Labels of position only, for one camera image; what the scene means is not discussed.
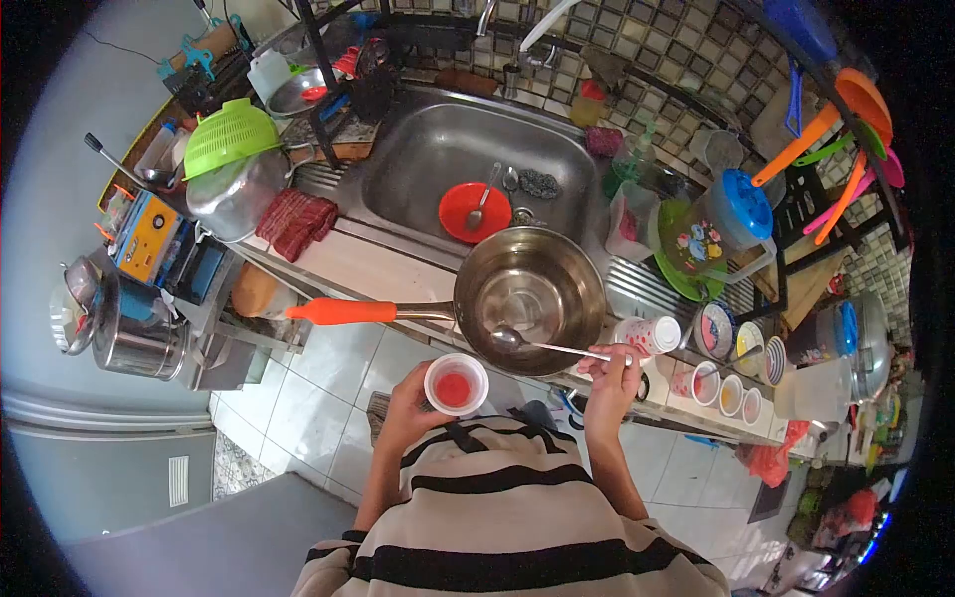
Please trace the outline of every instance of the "refrigerator vent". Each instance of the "refrigerator vent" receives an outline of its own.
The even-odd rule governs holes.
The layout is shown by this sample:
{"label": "refrigerator vent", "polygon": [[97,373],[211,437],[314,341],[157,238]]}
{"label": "refrigerator vent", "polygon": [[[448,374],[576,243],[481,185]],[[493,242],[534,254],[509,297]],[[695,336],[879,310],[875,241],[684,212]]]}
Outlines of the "refrigerator vent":
{"label": "refrigerator vent", "polygon": [[169,459],[169,507],[189,503],[189,457]]}

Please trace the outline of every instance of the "green colander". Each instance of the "green colander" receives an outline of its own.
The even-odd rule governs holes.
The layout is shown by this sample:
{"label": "green colander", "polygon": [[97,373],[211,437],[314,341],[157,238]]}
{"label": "green colander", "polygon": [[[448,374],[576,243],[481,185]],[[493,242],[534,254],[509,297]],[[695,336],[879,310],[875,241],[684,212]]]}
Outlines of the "green colander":
{"label": "green colander", "polygon": [[184,180],[281,145],[275,122],[248,97],[227,101],[219,112],[199,118],[185,146]]}

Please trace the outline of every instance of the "blue lid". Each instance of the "blue lid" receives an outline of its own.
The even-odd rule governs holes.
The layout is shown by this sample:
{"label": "blue lid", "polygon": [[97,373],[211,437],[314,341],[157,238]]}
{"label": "blue lid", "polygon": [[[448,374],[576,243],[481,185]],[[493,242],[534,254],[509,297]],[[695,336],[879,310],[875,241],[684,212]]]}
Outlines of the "blue lid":
{"label": "blue lid", "polygon": [[836,351],[839,356],[852,356],[859,344],[859,324],[856,321],[856,308],[849,301],[838,306],[841,325],[836,325]]}
{"label": "blue lid", "polygon": [[724,170],[723,190],[739,223],[760,241],[770,238],[773,210],[763,189],[753,186],[750,175],[742,170]]}
{"label": "blue lid", "polygon": [[766,0],[763,10],[819,64],[836,57],[836,39],[809,0]]}

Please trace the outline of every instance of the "sink drain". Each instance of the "sink drain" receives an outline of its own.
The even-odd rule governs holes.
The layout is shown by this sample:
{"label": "sink drain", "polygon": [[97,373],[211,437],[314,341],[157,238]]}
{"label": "sink drain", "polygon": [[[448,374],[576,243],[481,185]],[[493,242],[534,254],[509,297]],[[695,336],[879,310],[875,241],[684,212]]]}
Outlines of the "sink drain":
{"label": "sink drain", "polygon": [[511,213],[511,225],[512,226],[546,226],[547,224],[535,218],[534,212],[528,209],[527,207],[515,207],[514,211]]}

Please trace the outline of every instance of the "bottle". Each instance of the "bottle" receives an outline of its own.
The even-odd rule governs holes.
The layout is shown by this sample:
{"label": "bottle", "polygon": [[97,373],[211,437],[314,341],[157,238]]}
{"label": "bottle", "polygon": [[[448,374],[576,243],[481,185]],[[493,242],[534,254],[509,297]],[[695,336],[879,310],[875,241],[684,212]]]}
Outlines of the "bottle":
{"label": "bottle", "polygon": [[252,59],[247,76],[256,95],[263,104],[267,105],[268,99],[275,90],[292,78],[292,73],[288,69],[285,58],[269,48]]}
{"label": "bottle", "polygon": [[570,119],[577,126],[596,126],[597,121],[604,115],[604,99],[606,95],[597,81],[589,78],[581,83],[581,94],[574,97],[570,104]]}
{"label": "bottle", "polygon": [[605,197],[613,199],[621,182],[638,181],[644,170],[653,164],[656,157],[652,147],[655,132],[656,123],[650,121],[640,137],[630,135],[624,138],[604,175],[602,185]]}

